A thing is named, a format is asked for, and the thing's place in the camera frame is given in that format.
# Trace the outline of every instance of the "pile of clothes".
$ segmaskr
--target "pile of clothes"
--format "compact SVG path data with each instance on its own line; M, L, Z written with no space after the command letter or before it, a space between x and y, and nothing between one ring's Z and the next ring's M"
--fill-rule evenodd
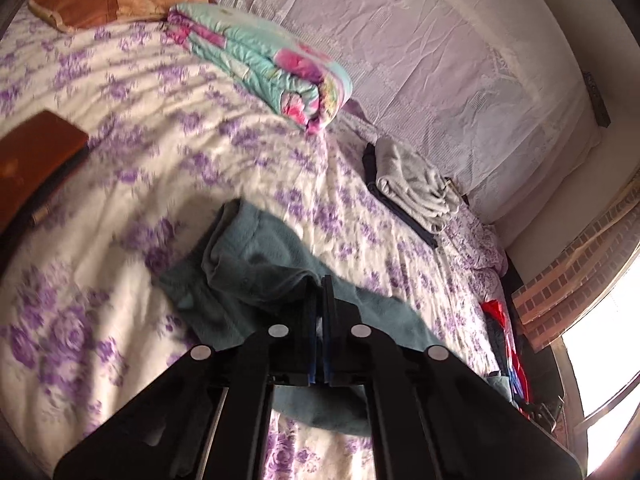
M485 301L481 308L484 312L489 342L500 368L500 372L492 378L490 383L502 379L508 388L506 396L512 399L516 406L518 401L531 402L529 383L520 364L505 307L499 301L491 300Z
M433 249L462 200L450 180L409 146L383 136L362 155L367 189Z

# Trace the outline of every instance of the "red cloth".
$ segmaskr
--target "red cloth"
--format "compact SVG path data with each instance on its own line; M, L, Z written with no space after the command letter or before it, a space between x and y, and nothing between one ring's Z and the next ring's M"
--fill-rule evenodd
M527 381L527 377L524 373L522 365L520 364L520 359L518 357L518 353L516 352L515 347L511 343L511 339L507 335L507 315L504 311L504 307L498 300L485 301L482 305L482 311L489 314L489 316L493 317L502 327L502 330L505 333L504 341L507 352L507 363L518 376L520 380L520 386L522 387L522 393L524 396L524 400L530 402L530 393L529 393L529 383Z

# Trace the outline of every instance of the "patterned cloth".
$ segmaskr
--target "patterned cloth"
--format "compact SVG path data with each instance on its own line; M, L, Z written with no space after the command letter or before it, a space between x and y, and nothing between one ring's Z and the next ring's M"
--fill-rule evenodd
M268 20L183 3L172 8L169 22L177 43L236 76L309 133L327 126L351 95L351 79L339 64Z
M433 233L428 232L424 227L418 224L415 219L409 215L398 203L391 200L383 194L376 185L376 176L378 174L378 166L376 163L376 147L369 143L364 148L362 155L362 165L364 166L364 182L367 184L369 192L380 200L394 215L407 224L430 248L437 249L438 241Z
M502 293L495 234L462 206L425 247L362 181L366 125L338 114L301 136L159 23L68 36L22 10L0 41L0 136L43 108L92 149L0 283L0 410L47 472L190 347L151 279L235 196L337 276L407 301L476 373L498 369L479 307ZM370 440L273 412L265 477L372 479Z

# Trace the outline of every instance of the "gray cloth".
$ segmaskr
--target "gray cloth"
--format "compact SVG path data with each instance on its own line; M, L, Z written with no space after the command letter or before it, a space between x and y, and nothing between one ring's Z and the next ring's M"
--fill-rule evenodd
M415 150L391 137L380 137L376 165L376 187L430 233L441 232L458 212L458 194Z
M275 216L236 199L226 203L209 231L159 285L200 340L223 350L273 323L297 317L304 281L332 276L334 294L355 304L362 322L423 351L442 344L406 303L356 287L335 276ZM317 428L370 434L361 388L277 387L273 407Z
M511 382L509 381L508 377L504 375L497 375L486 377L484 378L484 380L496 392L498 392L499 394L501 394L501 396L508 400L510 404L512 404L516 408L518 407L518 405L513 400L513 395L511 394Z

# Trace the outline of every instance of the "purple floral bedsheet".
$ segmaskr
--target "purple floral bedsheet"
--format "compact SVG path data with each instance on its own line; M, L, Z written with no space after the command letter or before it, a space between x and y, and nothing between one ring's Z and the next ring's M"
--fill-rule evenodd
M161 24L66 36L23 9L0 42L0 136L43 108L92 149L0 283L0 410L47 472L194 343L152 277L238 195L497 369L479 308L502 294L494 233L463 207L431 251L367 192L355 118L305 137ZM374 476L369 440L278 413L268 447L270 479Z

